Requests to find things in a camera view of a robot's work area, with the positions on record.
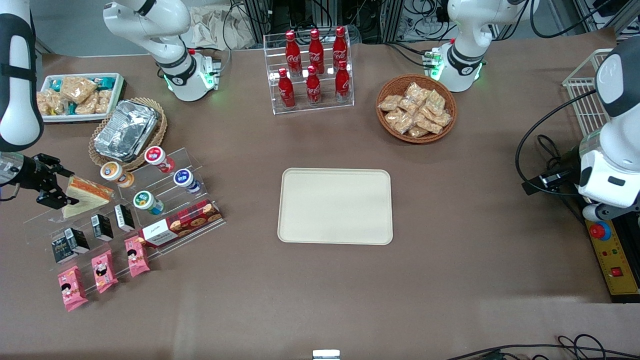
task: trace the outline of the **bottle cap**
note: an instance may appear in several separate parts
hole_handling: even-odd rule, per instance
[[[150,208],[151,206],[153,206],[154,202],[154,196],[146,190],[142,190],[141,192],[137,193],[133,198],[134,206],[136,206],[136,208],[140,210],[146,210]]]
[[[173,182],[181,188],[186,188],[193,182],[193,174],[189,169],[182,168],[175,172]]]
[[[122,167],[115,161],[109,161],[100,168],[100,175],[103,179],[114,181],[122,176]]]
[[[145,160],[151,165],[158,165],[164,161],[166,154],[160,146],[151,146],[145,152]]]

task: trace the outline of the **red button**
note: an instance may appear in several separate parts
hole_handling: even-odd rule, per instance
[[[589,234],[596,239],[602,239],[607,234],[607,231],[604,229],[604,226],[600,224],[593,224],[589,226]]]

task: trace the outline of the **acrylic display rack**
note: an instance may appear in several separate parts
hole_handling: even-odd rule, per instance
[[[51,278],[52,284],[57,285],[58,274],[65,270],[78,266],[82,273],[83,285],[87,295],[95,291],[95,279],[93,278],[93,270],[91,259],[103,252],[111,249],[113,259],[113,270],[116,278],[121,278],[129,273],[129,264],[127,262],[127,252],[125,250],[124,240],[136,236],[138,230],[150,225],[154,222],[162,220],[178,211],[196,204],[199,201],[211,199],[207,192],[205,183],[199,170],[201,164],[192,157],[185,148],[177,150],[167,156],[171,157],[175,162],[175,168],[170,174],[160,172],[153,165],[145,165],[135,171],[134,184],[130,188],[118,188],[113,183],[106,183],[105,186],[114,189],[115,198],[109,204],[84,214],[80,214],[70,219],[63,219],[61,210],[51,209],[35,218],[27,220],[24,223],[24,232],[28,246],[26,258],[29,259],[30,266],[42,268],[42,273]],[[187,193],[184,188],[179,188],[173,182],[173,174],[176,170],[188,168],[194,177],[202,184],[199,192],[194,194]],[[164,211],[160,215],[151,215],[147,211],[136,209],[132,200],[135,194],[141,190],[148,190],[164,203]],[[114,214],[114,206],[123,204],[127,206],[134,218],[136,229],[131,232],[125,232],[117,226]],[[109,218],[111,229],[113,230],[113,240],[102,241],[93,237],[93,229],[91,226],[91,217],[95,214],[101,214]],[[193,240],[197,237],[217,228],[224,224],[223,218],[208,223],[196,231],[176,239],[162,247],[147,247],[147,257],[152,261],[162,255],[165,255]],[[86,236],[91,250],[62,263],[57,264],[54,260],[51,242],[61,238],[66,228],[73,227],[80,230]]]
[[[599,49],[594,51],[562,82],[571,99],[595,89],[596,72],[611,50]],[[600,129],[611,120],[609,114],[604,111],[602,103],[596,94],[574,102],[573,110],[575,110],[575,114],[578,117],[583,136]]]
[[[324,74],[319,74],[320,92],[322,101],[317,106],[311,107],[307,101],[307,67],[309,62],[309,42],[311,41],[310,30],[301,30],[296,32],[296,41],[300,47],[300,58],[302,60],[303,75],[301,78],[289,78],[293,83],[294,96],[296,98],[296,107],[287,110],[282,104],[280,91],[278,89],[278,80],[280,75],[278,69],[283,67],[289,71],[287,59],[285,56],[285,34],[269,34],[264,35],[264,60],[267,65],[267,81],[269,82],[269,91],[271,93],[271,107],[275,115],[282,113],[293,113],[297,111],[318,110],[327,108],[340,108],[343,106],[353,106],[355,103],[353,88],[353,63],[351,62],[351,40],[349,38],[350,26],[345,26],[344,38],[347,42],[347,71],[349,72],[349,100],[347,102],[338,102],[335,99],[335,73],[333,71],[333,41],[335,40],[335,27],[320,29],[320,42],[324,49]]]

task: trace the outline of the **brown tabletop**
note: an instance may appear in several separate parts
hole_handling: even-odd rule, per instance
[[[119,72],[126,97],[160,102],[169,120],[163,147],[187,147],[202,162],[228,223],[67,313],[56,274],[30,270],[24,255],[22,223],[45,208],[21,191],[0,205],[0,354],[283,360],[337,348],[347,360],[442,359],[581,332],[640,352],[640,305],[609,304],[584,226],[558,199],[526,196],[513,166],[525,131],[567,100],[562,80],[614,45],[612,31],[493,44],[480,79],[455,94],[456,127],[429,145],[396,140],[378,123],[381,86],[419,71],[384,45],[353,48],[354,107],[278,117],[262,51],[234,53],[220,90],[194,103],[167,90],[148,56],[48,56],[46,74]],[[46,126],[25,153],[46,152],[98,179],[87,153],[94,129]],[[563,151],[580,138],[571,109],[539,132]],[[525,173],[539,174],[544,162],[528,142]],[[388,171],[393,241],[281,242],[280,180],[289,167]]]

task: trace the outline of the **yellow control panel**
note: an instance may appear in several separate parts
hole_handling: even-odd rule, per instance
[[[611,222],[586,220],[585,223],[609,293],[611,295],[638,294],[638,285]]]

